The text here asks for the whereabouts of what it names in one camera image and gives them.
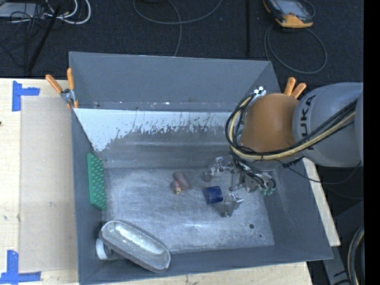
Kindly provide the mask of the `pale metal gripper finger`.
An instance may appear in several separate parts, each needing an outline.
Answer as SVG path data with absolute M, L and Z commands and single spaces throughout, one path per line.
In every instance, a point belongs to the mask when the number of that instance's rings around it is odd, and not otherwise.
M 211 182 L 214 178 L 220 177 L 230 170 L 230 166 L 224 161 L 224 157 L 216 157 L 203 173 L 203 180 Z
M 222 201 L 221 216 L 231 217 L 243 202 L 244 199 L 237 192 L 228 193 Z

